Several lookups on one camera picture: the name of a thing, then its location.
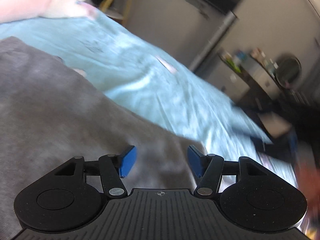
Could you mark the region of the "grey sweatpants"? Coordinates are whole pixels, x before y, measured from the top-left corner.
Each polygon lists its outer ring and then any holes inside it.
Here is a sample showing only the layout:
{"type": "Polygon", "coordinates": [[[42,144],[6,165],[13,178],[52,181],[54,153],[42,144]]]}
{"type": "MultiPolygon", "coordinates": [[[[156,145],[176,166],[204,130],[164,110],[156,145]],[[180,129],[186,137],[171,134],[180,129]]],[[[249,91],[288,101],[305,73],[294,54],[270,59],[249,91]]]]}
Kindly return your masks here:
{"type": "Polygon", "coordinates": [[[17,194],[74,156],[97,160],[133,145],[128,189],[194,189],[192,144],[117,105],[58,57],[1,40],[1,239],[21,229],[17,194]]]}

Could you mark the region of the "grey curved vanity desk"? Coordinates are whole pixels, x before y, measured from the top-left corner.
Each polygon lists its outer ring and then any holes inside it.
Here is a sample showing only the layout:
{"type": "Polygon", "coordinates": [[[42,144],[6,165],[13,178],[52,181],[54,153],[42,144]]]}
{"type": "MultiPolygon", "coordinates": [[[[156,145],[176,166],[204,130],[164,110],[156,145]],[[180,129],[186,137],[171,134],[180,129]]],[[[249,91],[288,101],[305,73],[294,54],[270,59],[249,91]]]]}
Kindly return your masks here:
{"type": "Polygon", "coordinates": [[[249,86],[240,104],[257,106],[276,100],[281,93],[280,87],[267,70],[255,59],[247,57],[241,64],[242,79],[249,86]]]}

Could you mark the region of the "round vanity mirror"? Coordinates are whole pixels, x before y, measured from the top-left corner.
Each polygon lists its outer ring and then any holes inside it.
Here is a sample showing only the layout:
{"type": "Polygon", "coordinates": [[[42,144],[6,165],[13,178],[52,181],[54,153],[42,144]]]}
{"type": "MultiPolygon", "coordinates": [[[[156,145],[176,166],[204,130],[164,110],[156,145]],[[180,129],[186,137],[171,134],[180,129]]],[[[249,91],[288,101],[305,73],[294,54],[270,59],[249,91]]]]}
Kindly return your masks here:
{"type": "Polygon", "coordinates": [[[276,59],[276,64],[278,66],[275,75],[277,82],[285,89],[292,88],[302,73],[299,59],[291,53],[285,53],[276,59]]]}

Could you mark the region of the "white bedside drawer cabinet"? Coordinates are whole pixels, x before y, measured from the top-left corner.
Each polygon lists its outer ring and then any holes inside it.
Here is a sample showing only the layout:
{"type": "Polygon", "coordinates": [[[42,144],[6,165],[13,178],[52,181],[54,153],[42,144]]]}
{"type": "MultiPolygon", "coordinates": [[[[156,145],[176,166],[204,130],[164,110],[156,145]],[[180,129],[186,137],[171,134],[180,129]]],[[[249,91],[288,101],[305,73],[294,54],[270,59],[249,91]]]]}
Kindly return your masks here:
{"type": "Polygon", "coordinates": [[[249,85],[219,57],[213,61],[207,82],[225,93],[234,102],[240,101],[249,91],[249,85]]]}

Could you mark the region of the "light blue bed sheet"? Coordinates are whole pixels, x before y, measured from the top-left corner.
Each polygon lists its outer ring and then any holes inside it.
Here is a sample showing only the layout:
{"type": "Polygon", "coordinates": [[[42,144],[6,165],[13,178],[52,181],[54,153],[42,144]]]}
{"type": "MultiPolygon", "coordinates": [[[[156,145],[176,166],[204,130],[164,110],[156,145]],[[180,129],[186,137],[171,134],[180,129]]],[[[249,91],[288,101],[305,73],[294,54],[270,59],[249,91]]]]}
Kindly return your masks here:
{"type": "Polygon", "coordinates": [[[248,156],[296,184],[290,165],[256,154],[249,136],[267,141],[267,135],[228,96],[106,15],[1,24],[1,38],[10,36],[60,57],[115,103],[201,142],[209,153],[248,156]]]}

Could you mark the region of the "round wooden side table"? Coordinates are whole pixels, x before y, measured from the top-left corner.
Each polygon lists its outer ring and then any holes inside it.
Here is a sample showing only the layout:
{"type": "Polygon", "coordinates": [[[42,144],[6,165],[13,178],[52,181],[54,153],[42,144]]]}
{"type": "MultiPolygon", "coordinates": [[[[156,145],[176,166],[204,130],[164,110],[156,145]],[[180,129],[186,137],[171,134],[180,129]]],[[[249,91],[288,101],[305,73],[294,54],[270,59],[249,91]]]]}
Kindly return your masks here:
{"type": "Polygon", "coordinates": [[[125,26],[130,14],[133,0],[103,0],[99,10],[109,18],[125,26]]]}

